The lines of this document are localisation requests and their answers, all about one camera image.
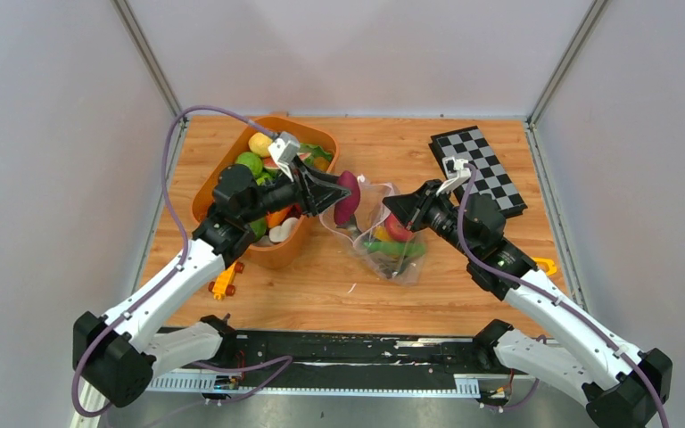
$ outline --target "orange bin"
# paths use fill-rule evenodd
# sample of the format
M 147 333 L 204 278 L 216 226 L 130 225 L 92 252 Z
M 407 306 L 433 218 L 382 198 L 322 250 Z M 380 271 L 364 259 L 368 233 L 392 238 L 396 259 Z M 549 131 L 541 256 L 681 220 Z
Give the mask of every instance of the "orange bin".
M 326 151 L 333 153 L 332 161 L 329 162 L 329 168 L 327 171 L 332 172 L 334 170 L 334 165 L 337 163 L 337 159 L 340 157 L 340 148 L 337 142 L 328 133 L 315 129 L 296 121 L 290 120 L 286 117 L 280 116 L 264 116 L 256 119 L 256 122 L 269 128 L 273 131 L 286 131 L 293 134 L 298 141 L 302 144 L 314 144 L 323 147 Z M 219 178 L 219 173 L 222 169 L 235 163 L 235 158 L 242 152 L 248 152 L 248 140 L 251 138 L 256 131 L 247 127 L 243 133 L 237 138 L 232 146 L 227 151 L 225 157 L 221 160 L 219 165 L 211 172 L 209 178 L 201 186 L 201 190 L 195 194 L 193 198 L 193 205 L 191 206 L 191 211 L 193 213 L 193 218 L 196 222 L 201 223 L 206 217 L 206 211 L 209 209 L 211 204 L 214 202 L 211 196 L 211 191 L 214 186 L 217 185 Z M 301 248 L 306 238 L 309 236 L 309 232 L 312 226 L 312 222 L 318 221 L 317 218 L 307 218 L 302 216 L 301 220 L 293 228 L 284 242 L 271 247 L 259 247 L 256 245 L 251 245 L 245 252 L 243 257 L 261 265 L 265 268 L 279 269 L 284 268 L 293 262 L 293 260 L 301 253 Z

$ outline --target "white backdrop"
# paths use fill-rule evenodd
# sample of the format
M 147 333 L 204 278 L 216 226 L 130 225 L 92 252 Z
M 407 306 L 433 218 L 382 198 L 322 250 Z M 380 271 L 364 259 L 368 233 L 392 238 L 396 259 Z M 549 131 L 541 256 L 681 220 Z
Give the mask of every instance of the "white backdrop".
M 685 2 L 611 2 L 539 130 L 590 310 L 673 359 L 683 427 Z
M 69 423 L 72 324 L 132 289 L 168 121 L 111 2 L 0 1 L 0 427 Z
M 591 0 L 131 0 L 183 106 L 526 115 Z

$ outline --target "black and white checkered board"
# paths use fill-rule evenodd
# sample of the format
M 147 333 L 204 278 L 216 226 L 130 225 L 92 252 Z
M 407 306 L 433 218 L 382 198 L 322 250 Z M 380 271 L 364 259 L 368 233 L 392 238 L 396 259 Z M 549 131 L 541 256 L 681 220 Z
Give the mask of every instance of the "black and white checkered board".
M 459 129 L 432 136 L 429 144 L 434 158 L 442 169 L 442 158 L 455 156 L 471 161 L 479 169 L 471 194 L 489 194 L 498 204 L 500 212 L 506 217 L 518 216 L 526 208 L 524 199 L 516 185 L 510 180 L 506 169 L 500 164 L 482 131 L 478 127 Z M 455 190 L 460 201 L 468 183 Z

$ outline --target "wooden tabletop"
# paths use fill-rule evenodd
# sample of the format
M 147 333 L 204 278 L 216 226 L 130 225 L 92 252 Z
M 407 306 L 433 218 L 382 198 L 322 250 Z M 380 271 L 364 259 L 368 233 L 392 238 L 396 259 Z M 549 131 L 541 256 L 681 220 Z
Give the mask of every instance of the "wooden tabletop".
M 443 179 L 427 147 L 430 136 L 477 125 L 529 207 L 522 216 L 508 221 L 506 237 L 530 256 L 558 263 L 522 122 L 293 119 L 325 130 L 337 139 L 338 173 L 348 169 L 357 175 L 364 174 L 372 183 L 393 182 L 403 193 L 413 192 L 428 179 Z M 193 118 L 170 189 L 177 214 L 188 231 L 197 226 L 190 214 L 192 198 L 242 131 L 243 124 L 234 119 Z M 499 318 L 527 334 L 543 333 L 526 315 L 481 290 L 466 272 L 466 258 L 458 251 L 435 234 L 424 234 L 428 251 L 419 283 L 402 286 L 378 279 L 348 256 L 316 222 L 303 253 L 292 265 L 268 270 L 248 261 L 244 272 L 235 279 L 235 296 L 214 300 L 204 286 L 175 313 L 169 324 L 191 325 L 203 316 L 223 316 L 229 312 L 230 324 L 237 328 L 472 335 L 493 318 Z M 163 268 L 181 244 L 172 218 L 164 212 L 143 282 Z M 565 289 L 560 273 L 552 279 Z

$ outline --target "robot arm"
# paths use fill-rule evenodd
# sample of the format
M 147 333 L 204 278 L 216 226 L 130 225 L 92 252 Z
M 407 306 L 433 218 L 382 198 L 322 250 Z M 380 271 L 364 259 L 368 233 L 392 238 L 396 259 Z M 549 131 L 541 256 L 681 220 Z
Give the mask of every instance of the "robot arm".
M 458 210 L 448 193 L 468 178 L 466 163 L 452 158 L 443 163 L 448 171 L 445 183 L 430 180 L 414 193 L 387 197 L 383 202 L 408 230 L 429 227 L 464 252 L 458 236 Z M 492 198 L 471 197 L 464 213 L 462 238 L 485 266 L 469 258 L 466 270 L 481 288 L 523 311 L 563 347 L 537 343 L 513 326 L 495 320 L 475 337 L 483 346 L 485 359 L 555 386 L 582 403 L 598 426 L 644 426 L 655 414 L 656 405 L 626 358 L 638 363 L 663 402 L 670 390 L 671 360 L 658 349 L 641 351 L 579 308 L 503 236 L 505 218 Z M 509 280 L 512 277 L 522 281 Z
M 86 312 L 75 322 L 73 366 L 77 368 L 91 343 L 114 320 L 121 320 L 91 350 L 82 369 L 83 378 L 114 406 L 130 404 L 153 378 L 174 368 L 220 356 L 227 361 L 234 355 L 235 330 L 214 316 L 174 333 L 156 333 L 198 288 L 243 255 L 255 240 L 252 221 L 295 203 L 303 214 L 316 216 L 351 194 L 336 184 L 337 176 L 308 168 L 296 156 L 298 148 L 297 140 L 286 133 L 270 146 L 284 173 L 271 185 L 257 185 L 242 165 L 223 170 L 213 190 L 214 203 L 188 243 L 188 257 L 182 260 L 180 252 L 146 285 L 101 317 Z M 160 288 L 150 294 L 155 287 Z

